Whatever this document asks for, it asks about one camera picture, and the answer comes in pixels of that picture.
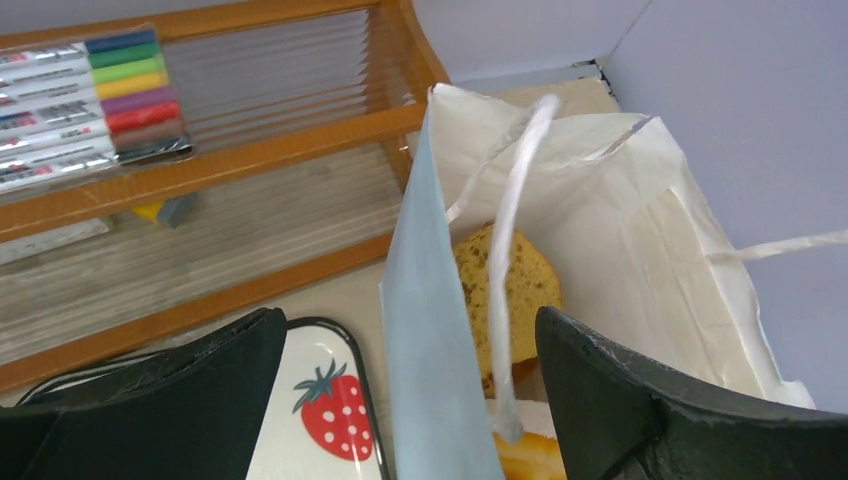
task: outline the strawberry print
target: strawberry print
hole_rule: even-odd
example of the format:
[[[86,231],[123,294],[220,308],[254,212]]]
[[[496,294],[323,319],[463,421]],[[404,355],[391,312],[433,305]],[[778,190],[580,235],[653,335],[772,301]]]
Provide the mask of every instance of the strawberry print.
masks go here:
[[[303,426],[327,452],[344,460],[363,462],[374,451],[373,432],[359,379],[345,375],[347,364],[336,370],[335,359],[326,375],[315,368],[315,377],[295,385],[305,390],[292,413],[300,410]]]

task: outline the label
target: label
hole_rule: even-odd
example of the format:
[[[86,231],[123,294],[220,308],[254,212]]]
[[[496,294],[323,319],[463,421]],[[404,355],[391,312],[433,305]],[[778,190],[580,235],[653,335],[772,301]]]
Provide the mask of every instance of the label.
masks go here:
[[[11,155],[109,135],[104,120],[0,140],[0,161]]]
[[[0,91],[0,107],[16,105],[37,98],[55,98],[92,87],[94,87],[94,77],[91,73],[16,85]]]
[[[103,118],[97,101],[76,100],[0,117],[0,138],[19,137]]]
[[[23,153],[13,157],[0,159],[0,168],[13,168],[15,166],[33,166],[41,164],[55,164],[83,158],[92,154],[101,154],[114,150],[109,137],[98,137],[90,140],[69,143],[58,147],[45,148]]]
[[[54,78],[70,77],[91,71],[88,59],[78,58],[65,62],[40,65],[32,68],[7,70],[0,73],[0,88],[23,85],[32,82],[43,82]]]
[[[64,93],[58,91],[53,92],[49,97],[36,97],[26,102],[17,103],[11,97],[4,97],[0,93],[0,117],[19,115],[27,111],[38,110],[40,108],[52,107],[57,104],[73,103],[73,102],[100,102],[97,96],[97,91],[94,88],[83,88],[80,90],[69,89]]]
[[[105,168],[115,163],[115,152],[94,153],[75,159],[64,159],[44,165],[0,164],[0,193],[21,187],[78,175],[89,169]]]
[[[24,52],[0,53],[0,70],[74,60],[84,58],[87,54],[88,50],[82,42],[56,47],[37,48]]]

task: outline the clear plastic panel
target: clear plastic panel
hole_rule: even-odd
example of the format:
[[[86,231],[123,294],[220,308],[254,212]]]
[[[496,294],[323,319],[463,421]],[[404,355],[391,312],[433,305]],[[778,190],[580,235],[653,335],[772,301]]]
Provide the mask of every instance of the clear plastic panel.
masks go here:
[[[112,232],[0,266],[0,364],[388,233],[400,202],[368,145],[201,192],[175,230],[117,215]]]
[[[165,53],[201,153],[408,104],[426,88],[378,9],[180,42]]]

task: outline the plastic packaging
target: plastic packaging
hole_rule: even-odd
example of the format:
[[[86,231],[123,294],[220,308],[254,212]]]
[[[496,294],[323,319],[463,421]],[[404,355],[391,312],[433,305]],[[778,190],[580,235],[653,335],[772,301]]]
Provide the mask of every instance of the plastic packaging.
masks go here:
[[[0,201],[192,150],[152,25],[0,51]]]

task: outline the paper bag handle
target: paper bag handle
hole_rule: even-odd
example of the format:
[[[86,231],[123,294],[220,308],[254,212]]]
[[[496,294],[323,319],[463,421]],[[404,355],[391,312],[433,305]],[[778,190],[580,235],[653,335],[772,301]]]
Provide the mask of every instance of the paper bag handle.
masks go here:
[[[506,298],[506,276],[509,272],[509,251],[515,216],[521,191],[542,140],[547,136],[561,102],[555,95],[544,96],[510,126],[468,178],[457,200],[445,212],[450,224],[458,218],[474,193],[477,181],[491,163],[518,141],[515,163],[509,172],[501,203],[495,214],[492,245],[489,251],[489,341],[492,345],[492,377],[495,384],[495,414],[490,418],[492,429],[506,442],[515,443],[524,435],[524,427],[515,400],[512,380],[512,351],[510,347],[509,307]]]
[[[761,258],[800,252],[825,245],[848,245],[848,230],[761,243],[730,252],[711,253],[707,255],[707,259],[711,263],[722,263],[732,260],[759,260]]]

